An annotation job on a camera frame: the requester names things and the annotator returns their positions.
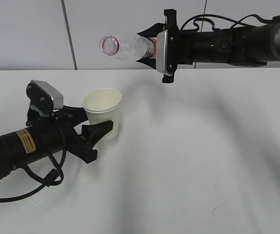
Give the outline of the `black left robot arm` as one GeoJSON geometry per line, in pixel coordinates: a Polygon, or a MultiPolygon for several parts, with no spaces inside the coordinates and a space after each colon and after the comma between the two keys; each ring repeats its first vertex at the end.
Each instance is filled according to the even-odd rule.
{"type": "Polygon", "coordinates": [[[83,108],[64,106],[43,117],[29,109],[26,128],[0,136],[0,180],[63,149],[87,164],[96,160],[94,146],[112,130],[113,122],[85,125],[87,120],[83,108]]]}

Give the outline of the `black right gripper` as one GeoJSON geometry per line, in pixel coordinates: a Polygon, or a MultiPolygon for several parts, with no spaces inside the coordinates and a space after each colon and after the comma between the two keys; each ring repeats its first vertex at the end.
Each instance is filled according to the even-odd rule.
{"type": "MultiPolygon", "coordinates": [[[[162,82],[170,84],[174,82],[174,75],[179,65],[192,65],[195,63],[193,48],[195,45],[196,30],[179,29],[177,26],[177,12],[174,9],[165,9],[164,15],[165,24],[156,23],[150,28],[137,34],[145,38],[156,38],[160,32],[166,29],[166,72],[163,75],[162,82]]],[[[137,60],[137,62],[157,70],[155,58],[142,58],[137,60]]]]}

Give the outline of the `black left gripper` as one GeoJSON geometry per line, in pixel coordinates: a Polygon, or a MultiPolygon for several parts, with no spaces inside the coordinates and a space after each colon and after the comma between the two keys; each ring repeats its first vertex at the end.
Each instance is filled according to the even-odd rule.
{"type": "Polygon", "coordinates": [[[27,112],[27,126],[43,128],[41,134],[45,143],[52,147],[49,140],[58,139],[59,144],[85,163],[89,164],[97,159],[98,151],[94,146],[113,129],[113,121],[108,120],[98,124],[82,125],[78,134],[74,127],[88,120],[83,107],[63,106],[62,110],[54,111],[51,115],[42,117],[37,111],[29,108],[27,112]]]}

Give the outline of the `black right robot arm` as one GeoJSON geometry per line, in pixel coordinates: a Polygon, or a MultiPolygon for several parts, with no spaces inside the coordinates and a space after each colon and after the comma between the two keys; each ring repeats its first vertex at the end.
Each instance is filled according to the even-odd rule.
{"type": "Polygon", "coordinates": [[[179,65],[223,63],[262,67],[280,61],[280,15],[272,19],[252,16],[262,23],[254,26],[214,14],[196,15],[182,27],[175,9],[165,9],[165,22],[139,33],[155,39],[155,54],[138,61],[163,74],[163,83],[173,83],[179,65]]]}

